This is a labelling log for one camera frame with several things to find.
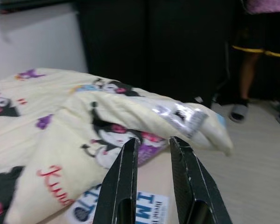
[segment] blanket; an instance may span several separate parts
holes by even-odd
[[[67,70],[0,80],[0,224],[42,221],[100,184],[129,139],[143,164],[170,136],[233,151],[224,119],[202,105]]]

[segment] black cartoon character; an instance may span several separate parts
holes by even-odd
[[[0,97],[0,116],[19,117],[15,107],[11,106],[10,99]]]
[[[140,95],[133,91],[131,85],[121,83],[119,81],[111,81],[106,83],[103,79],[99,78],[94,83],[100,90],[106,91],[109,93],[124,94],[128,97],[139,97]]]
[[[132,129],[127,129],[121,125],[103,121],[96,110],[97,103],[91,104],[91,114],[93,116],[93,129],[100,138],[91,140],[91,143],[98,143],[101,147],[93,154],[89,151],[91,147],[83,145],[81,148],[92,157],[95,157],[100,165],[110,168],[120,153],[122,146],[132,138],[143,141],[141,133]]]

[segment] black wardrobe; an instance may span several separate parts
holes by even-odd
[[[226,75],[234,0],[79,0],[89,72],[210,106]]]

